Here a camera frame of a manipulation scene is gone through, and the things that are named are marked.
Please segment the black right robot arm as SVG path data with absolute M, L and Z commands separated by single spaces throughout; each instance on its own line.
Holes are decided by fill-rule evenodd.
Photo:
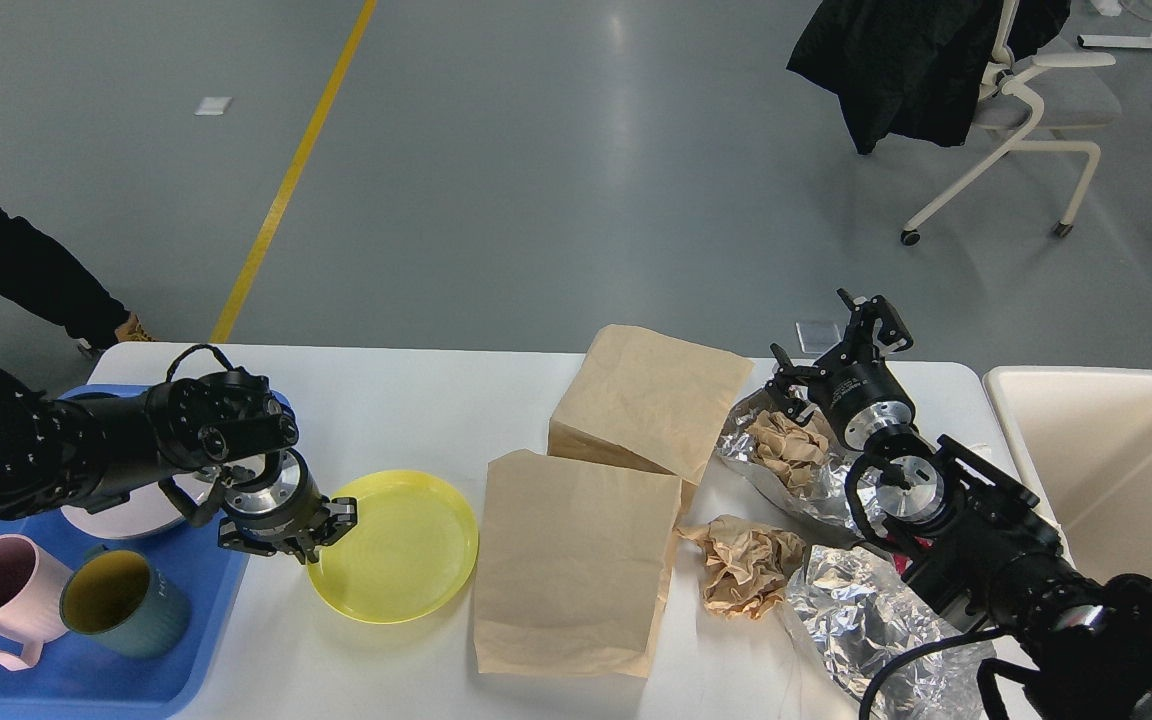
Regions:
M 1152 719 L 1152 579 L 1100 584 L 1062 553 L 1038 497 L 947 435 L 925 441 L 887 356 L 914 346 L 886 297 L 838 296 L 850 320 L 838 344 L 797 365 L 778 344 L 765 384 L 788 419 L 823 414 L 854 450 L 846 507 L 864 541 L 905 556 L 905 583 L 931 609 L 963 602 L 967 630 L 901 653 L 861 697 L 869 717 L 896 670 L 931 653 L 1010 635 L 1032 666 L 980 661 L 975 679 L 991 719 L 1005 719 L 998 679 L 1024 689 L 1043 719 Z

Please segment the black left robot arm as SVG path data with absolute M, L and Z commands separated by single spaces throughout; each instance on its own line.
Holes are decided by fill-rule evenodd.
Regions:
M 219 372 L 129 396 L 50 397 L 0 367 L 0 520 L 108 511 L 156 486 L 189 525 L 217 523 L 223 550 L 314 564 L 356 528 L 357 502 L 317 488 L 270 379 L 210 354 Z

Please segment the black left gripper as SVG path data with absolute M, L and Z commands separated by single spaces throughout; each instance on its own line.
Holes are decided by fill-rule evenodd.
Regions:
M 324 497 L 298 450 L 265 460 L 253 486 L 225 488 L 218 546 L 260 558 L 285 553 L 311 564 L 312 548 L 332 546 L 357 525 L 357 500 Z

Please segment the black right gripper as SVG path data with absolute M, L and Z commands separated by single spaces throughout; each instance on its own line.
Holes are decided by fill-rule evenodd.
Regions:
M 890 369 L 879 361 L 914 348 L 914 336 L 896 306 L 879 293 L 872 297 L 838 290 L 850 311 L 838 359 L 846 366 L 823 367 L 824 353 L 809 365 L 795 365 L 781 344 L 765 392 L 791 423 L 806 427 L 814 418 L 829 425 L 849 450 L 864 450 L 870 437 L 897 427 L 914 433 L 916 406 Z

